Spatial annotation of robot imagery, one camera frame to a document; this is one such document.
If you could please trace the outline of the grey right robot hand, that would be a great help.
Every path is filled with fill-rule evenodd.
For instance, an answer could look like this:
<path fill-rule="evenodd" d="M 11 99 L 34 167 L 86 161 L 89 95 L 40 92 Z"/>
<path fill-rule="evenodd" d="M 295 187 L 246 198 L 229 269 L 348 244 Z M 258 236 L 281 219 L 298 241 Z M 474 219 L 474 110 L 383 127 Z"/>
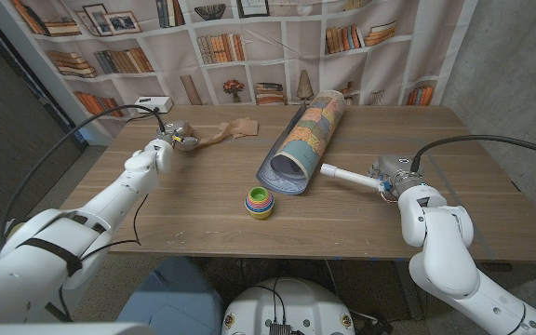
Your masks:
<path fill-rule="evenodd" d="M 412 159 L 404 155 L 381 155 L 371 165 L 368 175 L 382 181 L 383 194 L 388 198 L 398 198 L 408 188 L 424 183 L 423 168 L 411 172 Z"/>

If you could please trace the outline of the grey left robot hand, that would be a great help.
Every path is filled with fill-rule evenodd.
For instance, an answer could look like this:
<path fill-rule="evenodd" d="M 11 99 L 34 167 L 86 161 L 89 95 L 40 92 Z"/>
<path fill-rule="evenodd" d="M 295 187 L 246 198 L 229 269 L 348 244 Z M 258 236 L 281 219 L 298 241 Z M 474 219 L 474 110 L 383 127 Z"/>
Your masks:
<path fill-rule="evenodd" d="M 199 140 L 193 136 L 193 128 L 188 121 L 178 120 L 167 123 L 164 129 L 158 129 L 157 136 L 170 142 L 180 151 L 192 151 L 199 144 Z"/>

